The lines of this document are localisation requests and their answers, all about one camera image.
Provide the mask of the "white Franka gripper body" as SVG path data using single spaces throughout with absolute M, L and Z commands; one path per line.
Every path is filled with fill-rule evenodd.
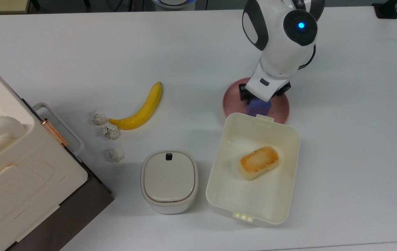
M 276 78 L 267 73 L 263 68 L 261 61 L 258 62 L 254 73 L 249 79 L 246 89 L 248 89 L 256 98 L 267 102 L 274 97 L 274 93 L 291 78 Z

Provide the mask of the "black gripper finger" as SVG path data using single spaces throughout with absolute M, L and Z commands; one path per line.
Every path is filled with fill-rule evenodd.
M 239 89 L 239 96 L 240 100 L 245 103 L 245 105 L 249 105 L 250 102 L 255 99 L 255 96 L 248 90 L 246 89 L 247 84 L 239 84 L 238 89 Z
M 285 85 L 280 87 L 275 93 L 274 97 L 284 95 L 291 88 L 291 83 L 287 82 Z

